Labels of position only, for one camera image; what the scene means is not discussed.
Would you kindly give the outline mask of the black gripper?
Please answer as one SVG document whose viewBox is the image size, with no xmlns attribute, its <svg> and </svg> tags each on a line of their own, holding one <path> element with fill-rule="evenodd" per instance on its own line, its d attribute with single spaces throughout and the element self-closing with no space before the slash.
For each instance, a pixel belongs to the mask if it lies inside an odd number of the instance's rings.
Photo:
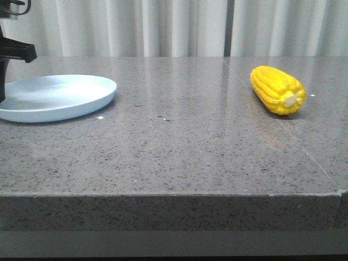
<svg viewBox="0 0 348 261">
<path fill-rule="evenodd" d="M 32 6 L 31 0 L 24 1 L 1 1 L 1 19 L 17 20 L 19 16 L 27 14 Z M 24 60 L 31 63 L 37 58 L 34 44 L 24 43 L 4 37 L 1 29 L 1 59 L 0 62 L 0 102 L 5 96 L 5 79 L 9 59 Z"/>
</svg>

